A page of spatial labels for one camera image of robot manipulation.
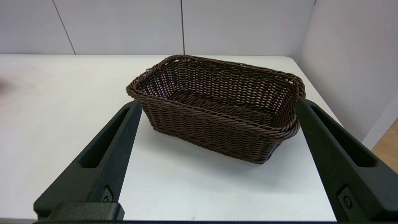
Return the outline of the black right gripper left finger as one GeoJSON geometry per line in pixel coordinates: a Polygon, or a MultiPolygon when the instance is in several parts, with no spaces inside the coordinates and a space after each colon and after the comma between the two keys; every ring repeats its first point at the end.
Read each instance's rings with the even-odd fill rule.
{"type": "Polygon", "coordinates": [[[34,202],[39,221],[123,220],[118,200],[141,118],[125,104],[34,202]]]}

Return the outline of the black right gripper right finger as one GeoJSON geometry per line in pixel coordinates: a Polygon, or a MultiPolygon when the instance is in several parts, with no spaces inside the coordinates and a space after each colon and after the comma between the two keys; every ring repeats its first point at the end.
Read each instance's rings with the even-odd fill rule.
{"type": "Polygon", "coordinates": [[[314,102],[295,112],[336,220],[397,222],[397,173],[314,102]]]}

